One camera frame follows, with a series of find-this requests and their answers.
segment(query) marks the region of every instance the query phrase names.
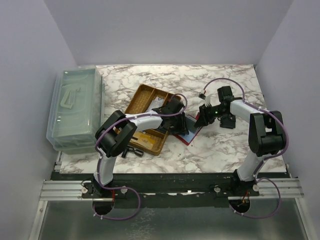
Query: screw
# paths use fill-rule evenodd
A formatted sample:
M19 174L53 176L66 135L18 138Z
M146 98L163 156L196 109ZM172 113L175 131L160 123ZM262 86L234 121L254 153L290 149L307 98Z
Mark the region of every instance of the screw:
M126 192L128 192L128 189L123 188L123 189L120 190L120 192L121 192L122 194L125 194Z
M83 194L86 194L86 193L88 192L88 189L87 189L86 187L83 187L83 188L81 189L81 192L82 192Z
M218 187L218 186L216 186L213 190L214 190L216 193L220 193L221 188L220 188L220 187Z
M258 192L259 191L259 186L257 184L252 186L253 191Z

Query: plastic storage box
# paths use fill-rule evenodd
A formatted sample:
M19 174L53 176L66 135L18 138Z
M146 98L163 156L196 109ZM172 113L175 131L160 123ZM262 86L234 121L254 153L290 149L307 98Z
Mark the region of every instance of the plastic storage box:
M55 82L46 138L57 151L95 151L104 121L104 84L95 67L65 70Z

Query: white marble surface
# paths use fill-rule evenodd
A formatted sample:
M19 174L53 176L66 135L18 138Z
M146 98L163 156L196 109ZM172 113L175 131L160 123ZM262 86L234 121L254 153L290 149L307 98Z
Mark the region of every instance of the white marble surface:
M248 102L265 107L265 102L252 65L120 65L97 66L105 82L105 118L115 110L126 110L140 84L147 84L188 98L186 114L195 116L203 100L198 94L211 79L226 77L239 82ZM217 89L230 85L236 97L241 90L234 83L217 81L207 88L213 94L211 104L219 104ZM186 146L169 136L159 156L145 153L137 157L128 153L116 160L115 173L231 173L244 161L248 146L249 124L237 118L235 129L220 128L216 120L204 127L193 142ZM97 153L61 156L60 172L93 173ZM282 157L270 159L262 172L285 172Z

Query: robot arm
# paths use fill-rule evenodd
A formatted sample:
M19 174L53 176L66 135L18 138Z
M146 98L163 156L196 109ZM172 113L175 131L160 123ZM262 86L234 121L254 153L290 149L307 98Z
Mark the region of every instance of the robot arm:
M260 169L265 164L265 158L284 149L286 135L282 127L267 113L256 110L243 102L241 97L234 97L230 86L223 86L218 90L219 105L211 106L209 99L203 94L205 104L199 107L199 118L195 127L212 124L215 119L220 120L220 127L234 129L236 116L249 123L248 143L250 150L242 165L235 170L231 180L233 190L250 188L255 182ZM279 111L270 111L282 123Z
M98 140L108 128L122 120L115 126L119 131L111 129L99 143L98 151L102 155L100 156L100 166L99 168L97 167L97 172L94 173L95 180L99 182L99 171L100 181L103 186L112 181L116 158L126 149L135 132L163 127L172 133L188 134L185 114L184 112L178 114L183 107L184 105L180 100L173 98L165 106L155 108L149 112L124 114L120 110L115 111L95 134L95 138Z

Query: gray wall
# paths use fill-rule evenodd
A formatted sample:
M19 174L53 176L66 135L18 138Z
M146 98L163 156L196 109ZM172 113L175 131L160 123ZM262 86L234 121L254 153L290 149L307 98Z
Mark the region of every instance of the gray wall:
M257 64L292 0L44 0L79 64Z
M25 240L57 152L46 140L57 71L75 60L42 0L0 7L0 239Z
M320 237L319 13L319 0L295 0L256 72L268 108L283 114L290 138L285 161L301 180Z

